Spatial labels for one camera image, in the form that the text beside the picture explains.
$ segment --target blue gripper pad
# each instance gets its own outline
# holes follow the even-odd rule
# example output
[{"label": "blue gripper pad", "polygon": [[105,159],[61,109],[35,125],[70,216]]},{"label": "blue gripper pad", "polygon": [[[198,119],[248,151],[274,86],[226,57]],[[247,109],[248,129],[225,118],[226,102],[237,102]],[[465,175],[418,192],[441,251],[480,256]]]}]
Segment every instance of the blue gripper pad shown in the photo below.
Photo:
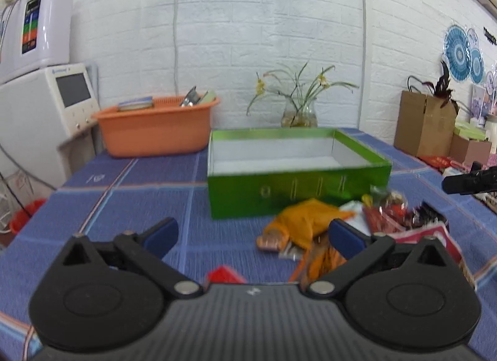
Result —
[{"label": "blue gripper pad", "polygon": [[359,232],[341,219],[331,221],[328,237],[331,245],[347,260],[363,251],[367,242],[370,241],[369,236]]},{"label": "blue gripper pad", "polygon": [[163,258],[178,241],[179,228],[174,218],[163,219],[138,236],[138,243],[158,258]]}]

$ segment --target orange plastic basin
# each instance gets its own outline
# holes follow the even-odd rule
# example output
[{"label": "orange plastic basin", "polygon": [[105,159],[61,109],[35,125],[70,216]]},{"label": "orange plastic basin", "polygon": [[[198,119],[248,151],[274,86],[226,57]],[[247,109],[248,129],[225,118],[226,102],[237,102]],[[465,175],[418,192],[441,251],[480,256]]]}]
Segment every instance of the orange plastic basin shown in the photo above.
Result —
[{"label": "orange plastic basin", "polygon": [[211,108],[220,102],[180,107],[184,96],[153,99],[153,107],[93,115],[110,155],[117,158],[197,152],[209,143]]}]

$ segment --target glass vase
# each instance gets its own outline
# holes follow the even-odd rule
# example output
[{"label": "glass vase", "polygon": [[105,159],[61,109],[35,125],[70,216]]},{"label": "glass vase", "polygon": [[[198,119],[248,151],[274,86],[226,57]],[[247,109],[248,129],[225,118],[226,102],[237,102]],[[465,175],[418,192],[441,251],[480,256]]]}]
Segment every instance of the glass vase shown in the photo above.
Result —
[{"label": "glass vase", "polygon": [[281,118],[282,127],[317,127],[315,103],[316,99],[309,100],[299,107],[297,102],[287,99],[285,111]]}]

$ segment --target wall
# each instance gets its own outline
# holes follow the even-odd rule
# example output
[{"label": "wall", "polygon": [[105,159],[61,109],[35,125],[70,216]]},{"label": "wall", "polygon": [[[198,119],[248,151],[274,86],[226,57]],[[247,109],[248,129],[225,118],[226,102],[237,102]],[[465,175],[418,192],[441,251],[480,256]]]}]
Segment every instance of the wall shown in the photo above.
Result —
[{"label": "wall", "polygon": [[[259,74],[278,63],[360,85],[362,0],[179,0],[178,85],[214,89],[215,126],[277,125],[284,102],[245,110]],[[173,0],[74,0],[71,61],[95,60],[102,106],[128,97],[173,94]],[[330,90],[317,105],[321,125],[356,126],[360,90]]]},{"label": "wall", "polygon": [[[366,131],[392,143],[400,93],[410,74],[434,83],[446,30],[452,24],[474,27],[485,70],[497,60],[497,46],[483,28],[497,34],[497,22],[475,0],[372,0],[373,48],[371,88]],[[456,99],[470,103],[471,80],[450,83]]]},{"label": "wall", "polygon": [[[94,59],[103,106],[128,97],[173,94],[173,0],[75,0],[71,60]],[[495,20],[474,0],[370,0],[370,95],[365,131],[392,142],[407,76],[436,81],[448,26],[474,26],[486,67],[497,47]],[[309,74],[336,64],[333,78],[361,84],[362,0],[180,0],[178,83],[215,89],[223,104],[215,126],[277,125],[283,103],[268,99],[244,115],[255,73],[283,63]],[[469,103],[470,82],[452,82]],[[361,91],[330,91],[317,105],[320,125],[357,126]]]}]

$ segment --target yellow flower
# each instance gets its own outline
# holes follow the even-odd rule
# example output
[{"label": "yellow flower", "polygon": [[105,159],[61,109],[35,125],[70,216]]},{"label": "yellow flower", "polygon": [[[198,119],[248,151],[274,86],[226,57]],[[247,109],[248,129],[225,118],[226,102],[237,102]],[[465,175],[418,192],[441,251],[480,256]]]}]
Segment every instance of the yellow flower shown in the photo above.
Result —
[{"label": "yellow flower", "polygon": [[324,86],[326,85],[326,78],[325,78],[325,75],[324,74],[319,74],[317,76],[318,80],[319,80],[319,83],[321,84],[321,86]]},{"label": "yellow flower", "polygon": [[255,87],[255,94],[257,96],[261,95],[264,93],[264,88],[266,87],[266,84],[261,78],[257,79],[257,86]]}]

